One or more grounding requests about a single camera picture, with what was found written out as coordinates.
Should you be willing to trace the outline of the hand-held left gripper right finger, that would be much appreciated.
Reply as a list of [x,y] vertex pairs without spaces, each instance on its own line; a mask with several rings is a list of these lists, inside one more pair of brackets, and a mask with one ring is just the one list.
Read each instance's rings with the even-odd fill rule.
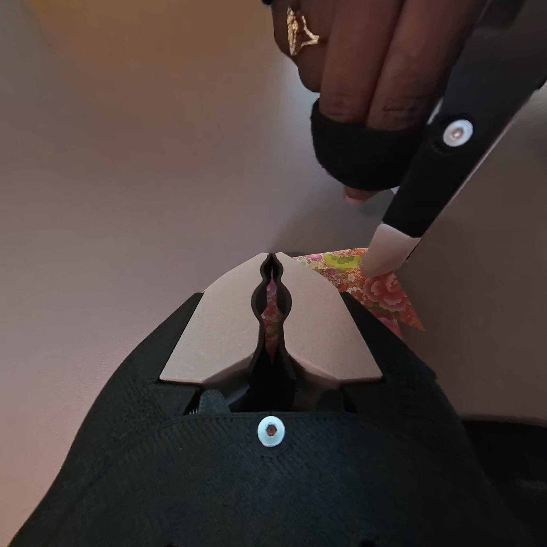
[[377,382],[383,376],[337,288],[308,265],[275,254],[284,345],[304,377],[323,383]]

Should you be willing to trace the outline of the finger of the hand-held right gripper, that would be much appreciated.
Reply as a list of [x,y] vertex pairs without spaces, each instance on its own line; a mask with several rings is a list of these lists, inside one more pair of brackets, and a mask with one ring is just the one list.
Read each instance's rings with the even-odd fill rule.
[[364,277],[374,278],[398,270],[420,243],[420,237],[411,237],[381,223],[360,263]]

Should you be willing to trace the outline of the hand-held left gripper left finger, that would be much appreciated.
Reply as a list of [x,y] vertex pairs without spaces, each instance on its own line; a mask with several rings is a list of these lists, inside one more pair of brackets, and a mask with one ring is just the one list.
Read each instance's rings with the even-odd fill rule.
[[192,313],[159,379],[189,385],[238,385],[259,347],[254,295],[267,253],[259,253],[210,284]]

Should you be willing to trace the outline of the floral origami paper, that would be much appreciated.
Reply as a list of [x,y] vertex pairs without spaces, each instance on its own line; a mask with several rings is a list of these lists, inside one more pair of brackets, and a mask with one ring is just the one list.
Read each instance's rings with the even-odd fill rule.
[[[423,330],[421,320],[395,273],[374,278],[363,276],[360,263],[366,252],[365,248],[351,248],[292,258],[321,274],[337,288],[341,297],[352,297],[359,307],[371,313],[375,321],[385,326],[396,337],[401,337],[400,324]],[[279,268],[275,260],[271,267],[270,282],[265,290],[266,305],[262,312],[264,352],[271,367],[277,361],[279,349],[282,347],[279,346],[282,314],[277,307],[278,273]]]

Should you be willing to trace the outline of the person's right hand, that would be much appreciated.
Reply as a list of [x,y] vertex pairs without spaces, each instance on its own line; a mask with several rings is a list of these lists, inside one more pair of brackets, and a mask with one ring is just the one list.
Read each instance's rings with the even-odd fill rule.
[[423,126],[484,1],[270,1],[275,42],[343,124]]

